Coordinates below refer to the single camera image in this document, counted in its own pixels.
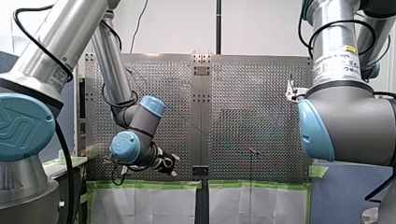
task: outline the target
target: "wire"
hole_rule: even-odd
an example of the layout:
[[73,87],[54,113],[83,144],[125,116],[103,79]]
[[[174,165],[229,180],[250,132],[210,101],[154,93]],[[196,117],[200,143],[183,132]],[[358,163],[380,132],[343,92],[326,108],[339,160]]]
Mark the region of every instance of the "wire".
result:
[[105,84],[105,82],[104,82],[103,85],[102,85],[102,92],[101,92],[101,94],[102,94],[103,100],[104,100],[104,101],[106,102],[106,104],[108,104],[108,105],[111,105],[111,106],[116,107],[116,108],[125,108],[125,107],[129,107],[129,106],[131,106],[131,105],[135,105],[135,104],[137,103],[137,101],[139,100],[139,95],[137,94],[137,92],[136,92],[136,91],[131,91],[132,95],[134,95],[134,98],[133,98],[132,100],[123,102],[123,103],[121,103],[121,104],[113,104],[113,103],[111,103],[111,102],[105,97],[105,85],[106,85],[106,84]]
[[[68,79],[67,82],[73,80],[73,73],[51,52],[49,52],[44,46],[41,45],[34,37],[32,37],[29,32],[25,30],[21,21],[19,19],[19,14],[22,12],[37,12],[37,11],[45,11],[51,9],[53,5],[47,7],[39,7],[39,8],[18,8],[14,11],[13,19],[18,27],[22,30],[22,32],[32,41],[34,42],[41,50],[44,51],[53,61],[61,66],[61,68],[66,72]],[[73,224],[73,216],[74,216],[74,175],[73,175],[73,163],[70,157],[69,148],[67,146],[66,140],[64,139],[64,133],[62,132],[61,126],[58,123],[58,120],[55,120],[55,132],[58,135],[59,142],[62,147],[62,151],[64,152],[64,159],[66,161],[67,168],[67,182],[68,182],[68,209],[67,209],[67,224]]]
[[375,91],[374,95],[385,95],[385,96],[390,96],[396,99],[396,93],[393,92],[388,92],[388,91]]
[[67,168],[67,184],[68,184],[68,205],[67,205],[67,224],[73,224],[73,215],[74,215],[74,199],[75,199],[75,185],[74,185],[74,175],[73,175],[73,163],[70,157],[69,147],[67,146],[66,140],[64,139],[64,133],[62,132],[61,126],[58,123],[58,120],[55,120],[55,131],[56,135],[58,135],[59,142],[62,147],[62,151],[64,152],[64,160],[66,161]]
[[120,183],[116,182],[116,179],[114,178],[114,175],[115,175],[116,170],[117,170],[118,167],[119,167],[119,165],[115,164],[114,168],[113,168],[113,171],[111,172],[111,181],[113,182],[113,184],[115,186],[121,186],[123,184],[123,182],[125,181],[125,177],[126,177],[126,173],[125,173],[125,174],[122,175]]
[[304,46],[306,46],[307,48],[310,48],[309,45],[305,42],[304,38],[303,38],[303,34],[301,32],[301,27],[303,24],[303,16],[304,16],[304,11],[306,8],[306,0],[303,1],[303,8],[301,9],[301,13],[300,13],[300,19],[298,21],[298,37],[300,38],[300,41],[303,43]]
[[372,192],[367,194],[367,196],[364,197],[364,201],[371,202],[371,203],[381,203],[381,200],[373,199],[374,196],[377,195],[382,190],[384,190],[387,186],[389,186],[393,181],[395,181],[395,179],[396,179],[396,174],[391,175],[386,181],[384,181],[384,183],[382,183],[380,186],[378,186]]
[[134,39],[136,38],[137,32],[139,31],[140,21],[142,20],[143,14],[146,11],[148,2],[149,2],[149,0],[146,0],[145,6],[143,7],[142,12],[140,13],[139,19],[137,20],[137,26],[136,26],[136,30],[134,31],[134,37],[132,38],[131,50],[129,50],[129,53],[132,53],[132,50],[134,49]]
[[[364,15],[362,15],[362,14],[359,13],[359,12],[356,13],[356,15],[358,15],[358,16],[364,18]],[[365,69],[367,69],[367,68],[370,68],[370,67],[374,66],[376,63],[379,63],[379,61],[381,61],[381,60],[385,57],[385,55],[387,55],[387,53],[389,52],[390,43],[391,43],[391,37],[390,37],[390,35],[388,35],[388,45],[387,45],[387,48],[385,49],[384,53],[383,53],[375,62],[363,66],[363,67],[361,68],[361,70],[365,70]]]
[[119,42],[120,50],[122,50],[122,41],[121,41],[121,38],[120,38],[119,34],[117,34],[117,32],[116,32],[109,24],[107,24],[104,20],[102,20],[101,23],[102,23],[108,30],[110,30],[111,34],[113,34],[113,35],[116,37],[117,42]]
[[372,39],[372,42],[371,42],[370,46],[369,46],[367,49],[363,50],[361,53],[359,53],[359,55],[363,55],[363,54],[367,53],[370,49],[373,48],[373,46],[375,45],[375,42],[376,42],[376,33],[375,33],[375,29],[374,29],[370,24],[368,24],[367,22],[365,22],[365,21],[358,21],[358,20],[332,21],[332,22],[329,22],[329,23],[327,23],[327,24],[321,26],[319,29],[317,29],[317,30],[314,32],[314,34],[311,36],[311,38],[309,39],[309,43],[308,43],[308,52],[309,52],[309,56],[311,57],[311,59],[314,58],[314,54],[313,54],[313,52],[312,52],[312,50],[313,50],[312,45],[313,45],[314,40],[316,39],[316,37],[320,34],[320,32],[322,32],[323,30],[325,30],[325,29],[331,27],[332,25],[334,25],[334,24],[336,24],[336,23],[343,23],[343,22],[344,22],[344,23],[357,23],[357,24],[360,24],[360,25],[366,27],[366,28],[370,31],[370,33],[372,34],[372,36],[373,36],[373,39]]
[[20,13],[22,12],[37,12],[37,11],[45,11],[49,10],[53,7],[53,5],[47,6],[47,7],[38,7],[38,8],[32,8],[32,7],[27,7],[27,8],[18,8],[17,10],[14,11],[13,18],[15,23],[18,25],[18,27],[22,30],[22,32],[33,42],[35,43],[41,50],[44,51],[53,61],[55,61],[59,66],[62,67],[62,69],[66,72],[67,74],[67,82],[70,82],[73,80],[73,73],[70,71],[66,65],[64,65],[55,55],[53,55],[49,50],[47,50],[39,41],[37,41],[34,37],[32,37],[29,32],[26,31],[26,29],[23,27],[20,18],[18,17]]

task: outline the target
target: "pegboard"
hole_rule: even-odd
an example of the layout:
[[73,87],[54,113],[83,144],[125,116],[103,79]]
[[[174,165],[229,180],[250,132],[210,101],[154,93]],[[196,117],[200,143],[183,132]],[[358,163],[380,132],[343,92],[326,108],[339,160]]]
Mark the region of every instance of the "pegboard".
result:
[[[208,165],[210,179],[304,182],[310,160],[301,151],[296,106],[285,99],[290,74],[297,87],[312,85],[307,58],[123,54],[140,98],[167,104],[155,135],[157,145],[181,162],[176,180],[192,180],[193,165]],[[103,79],[93,54],[86,55],[88,178],[109,179],[105,162],[122,131],[102,100]],[[250,151],[261,153],[252,156]],[[152,171],[129,178],[169,180]]]
[[212,67],[209,178],[305,181],[311,160],[285,92],[290,75],[312,85],[309,59],[213,56]]

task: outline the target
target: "white wall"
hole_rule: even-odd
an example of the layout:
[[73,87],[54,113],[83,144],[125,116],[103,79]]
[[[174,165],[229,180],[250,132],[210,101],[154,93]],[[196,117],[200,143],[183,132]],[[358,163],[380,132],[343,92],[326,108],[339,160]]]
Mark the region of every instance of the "white wall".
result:
[[[12,21],[18,7],[43,7],[55,0],[14,0],[0,8],[0,50],[20,55],[27,39]],[[122,52],[129,52],[137,18],[145,0],[123,0],[115,10],[115,28],[122,42]],[[300,1],[295,0],[227,0],[222,10],[222,53],[233,55],[307,56],[306,48],[297,36]],[[21,20],[34,33],[47,12],[24,13]],[[312,34],[304,22],[306,40]],[[134,43],[134,53],[199,53],[216,51],[215,0],[148,0],[140,30]],[[371,85],[376,91],[396,88],[393,80],[395,57],[390,53],[381,62],[380,77]]]

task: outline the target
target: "black pole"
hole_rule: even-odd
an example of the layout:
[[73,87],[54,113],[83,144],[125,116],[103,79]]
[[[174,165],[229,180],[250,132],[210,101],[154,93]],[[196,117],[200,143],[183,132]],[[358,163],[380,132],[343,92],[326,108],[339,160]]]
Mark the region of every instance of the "black pole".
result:
[[216,54],[221,54],[221,0],[216,9]]

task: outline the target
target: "robotic arm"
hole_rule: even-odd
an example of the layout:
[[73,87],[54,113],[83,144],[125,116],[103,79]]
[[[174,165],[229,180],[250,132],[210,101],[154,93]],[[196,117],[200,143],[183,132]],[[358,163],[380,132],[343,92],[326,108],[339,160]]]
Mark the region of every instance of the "robotic arm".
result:
[[[366,27],[357,38],[353,18],[360,9]],[[310,0],[303,11],[314,28],[310,41],[314,86],[298,104],[305,154],[326,161],[396,167],[396,100],[375,99],[375,92],[363,81],[378,75],[379,53],[396,20],[396,1]],[[378,224],[395,223],[395,197],[393,184],[379,206]]]
[[[12,70],[0,74],[2,220],[58,222],[58,183],[48,181],[38,153],[54,135],[55,120],[64,105],[61,91],[73,78],[72,71],[92,36],[114,120],[128,130],[117,134],[111,143],[113,161],[135,171],[151,168],[176,175],[178,157],[152,142],[165,104],[152,96],[143,97],[138,105],[137,98],[131,100],[117,41],[101,22],[111,25],[111,10],[119,1],[59,0],[35,35],[38,44],[29,43]],[[73,212],[70,206],[73,204],[69,203],[69,214]]]
[[178,156],[157,147],[152,139],[165,110],[165,104],[153,97],[144,96],[138,105],[129,85],[123,65],[120,46],[112,34],[113,12],[108,11],[93,35],[93,47],[106,89],[115,122],[127,131],[118,133],[111,143],[112,160],[133,171],[147,168],[172,176]]

